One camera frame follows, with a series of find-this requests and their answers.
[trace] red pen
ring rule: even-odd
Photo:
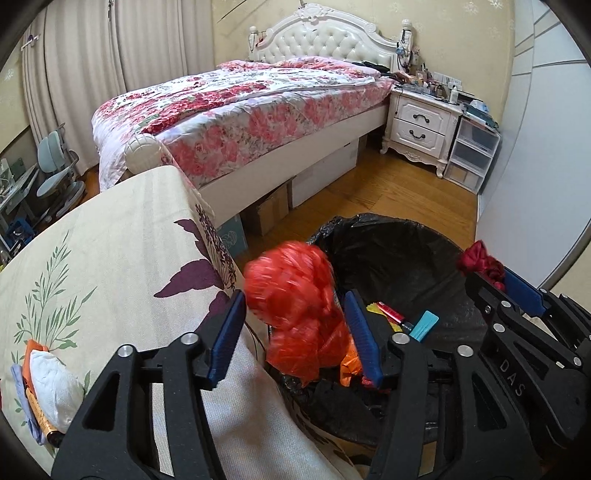
[[[396,310],[392,307],[388,307],[383,301],[377,302],[377,305],[382,312],[386,314],[386,316],[393,321],[395,321],[398,325],[402,325],[404,321],[404,316],[399,314]]]

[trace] desk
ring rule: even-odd
[[[12,212],[18,205],[22,205],[25,213],[30,217],[30,220],[35,218],[35,215],[29,208],[25,198],[35,183],[38,175],[39,168],[37,165],[33,165],[17,180],[10,190],[0,196],[0,233],[6,234],[8,231],[8,222],[4,218],[4,214]]]

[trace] red plastic bag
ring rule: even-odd
[[[343,312],[333,298],[332,267],[320,248],[285,242],[245,270],[248,307],[273,327],[267,361],[302,385],[339,365],[349,346]]]

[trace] chair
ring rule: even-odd
[[[55,218],[64,216],[78,205],[86,191],[84,182],[76,181],[77,173],[74,165],[80,157],[66,147],[61,136],[62,131],[63,125],[41,140],[37,148],[39,167],[45,173],[53,173],[39,187],[37,197],[45,198],[54,193],[60,193],[59,198],[44,214],[47,221],[51,221],[52,215],[55,215]]]

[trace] wooden floor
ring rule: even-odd
[[[84,202],[87,202],[92,197],[95,197],[99,194],[99,166],[93,167],[88,170],[84,175],[82,175],[82,180],[86,185],[86,193],[84,194],[84,198],[80,202],[82,205]]]
[[[375,147],[368,147],[353,170],[292,210],[267,235],[247,234],[248,251],[236,263],[243,270],[248,261],[286,240],[305,241],[336,215],[362,212],[420,222],[463,249],[474,243],[474,194],[438,179],[435,167],[411,163],[393,150],[380,155]]]

